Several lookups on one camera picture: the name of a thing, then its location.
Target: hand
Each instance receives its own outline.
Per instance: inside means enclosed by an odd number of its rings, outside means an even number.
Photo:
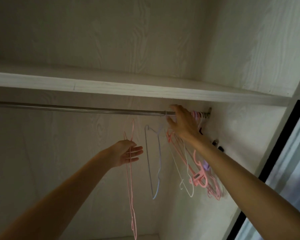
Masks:
[[[130,162],[130,149],[131,149],[131,162],[139,160],[138,157],[143,153],[142,146],[136,146],[136,143],[129,140],[121,140],[111,147],[105,149],[111,167],[119,167],[123,164]]]
[[[176,112],[176,122],[171,117],[167,117],[167,121],[174,132],[182,139],[192,142],[200,136],[197,123],[191,113],[181,105],[170,105],[170,108]]]

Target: shelf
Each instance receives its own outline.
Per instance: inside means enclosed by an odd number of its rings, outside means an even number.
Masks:
[[[197,80],[0,62],[0,87],[287,106],[290,99]]]

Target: person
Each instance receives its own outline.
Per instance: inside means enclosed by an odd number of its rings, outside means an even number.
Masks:
[[[238,207],[265,240],[300,239],[300,212],[289,202],[216,149],[197,131],[194,118],[180,105],[171,105],[176,122],[170,127],[209,163]],[[7,239],[57,239],[86,198],[113,167],[137,161],[142,146],[123,140],[99,152],[79,171],[17,218],[1,235]]]

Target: closet rod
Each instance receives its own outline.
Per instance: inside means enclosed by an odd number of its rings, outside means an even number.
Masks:
[[[144,115],[144,116],[175,115],[175,112],[169,112],[169,111],[89,108],[89,107],[46,105],[46,104],[13,103],[13,102],[1,102],[1,101],[0,101],[0,108],[37,109],[37,110],[49,110],[49,111],[67,111],[67,112],[115,114],[115,115]],[[210,113],[203,113],[203,114],[207,118]]]

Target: closet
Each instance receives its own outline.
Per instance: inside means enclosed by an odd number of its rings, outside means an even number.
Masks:
[[[208,112],[203,132],[258,175],[300,99],[300,0],[0,0],[0,101]],[[164,116],[0,107],[0,232],[92,156]],[[151,195],[144,153],[132,165],[138,239],[226,239],[239,214],[180,190],[167,139]],[[147,134],[150,170],[157,136]],[[177,164],[187,183],[187,168]],[[125,167],[110,170],[61,239],[133,239]],[[152,184],[157,185],[157,177]]]

